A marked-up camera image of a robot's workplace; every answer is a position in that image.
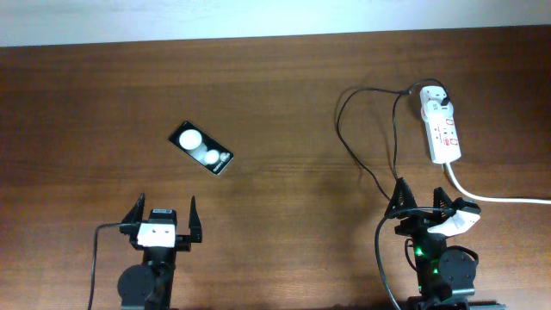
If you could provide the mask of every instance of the brown wooden surface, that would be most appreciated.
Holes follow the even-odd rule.
[[[0,307],[81,309],[92,235],[139,193],[174,208],[192,195],[204,243],[177,258],[172,306],[289,309],[388,301],[373,237],[387,202],[334,131],[354,85],[449,87],[462,185],[549,197],[551,28],[493,28],[188,40],[0,50]],[[343,135],[390,194],[393,96],[358,95]],[[420,205],[459,193],[431,163],[417,92],[398,106],[398,172]],[[191,120],[235,152],[214,177],[167,141]],[[480,254],[474,300],[551,305],[551,207],[480,204],[456,238]],[[393,292],[416,295],[404,238],[383,228]],[[141,253],[100,235],[95,309],[116,309],[121,272]]]

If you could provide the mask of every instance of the white wall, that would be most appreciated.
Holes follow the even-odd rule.
[[[551,0],[0,0],[0,46],[551,23]]]

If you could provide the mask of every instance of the power strip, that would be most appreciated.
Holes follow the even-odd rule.
[[[430,157],[435,164],[445,164],[461,157],[459,138],[455,130],[454,106],[442,87],[421,89],[421,116],[427,130]]]

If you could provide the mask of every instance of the white cable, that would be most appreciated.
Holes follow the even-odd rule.
[[[460,184],[457,182],[457,179],[455,178],[454,172],[451,170],[451,164],[446,163],[446,170],[448,170],[449,178],[451,179],[451,182],[454,184],[454,186],[465,196],[473,198],[475,200],[483,201],[483,202],[517,202],[517,203],[541,203],[541,204],[551,204],[551,200],[543,200],[543,199],[529,199],[529,198],[491,198],[491,197],[483,197],[479,195],[474,195],[469,192],[467,192]]]

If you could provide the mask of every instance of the large white circle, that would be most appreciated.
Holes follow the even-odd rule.
[[[180,134],[180,138],[178,141],[180,142],[180,146],[188,151],[191,151],[201,145],[203,138],[201,136],[201,133],[199,133],[195,129],[188,129]]]
[[[216,150],[210,150],[205,154],[205,164],[216,164],[220,158],[220,152]]]

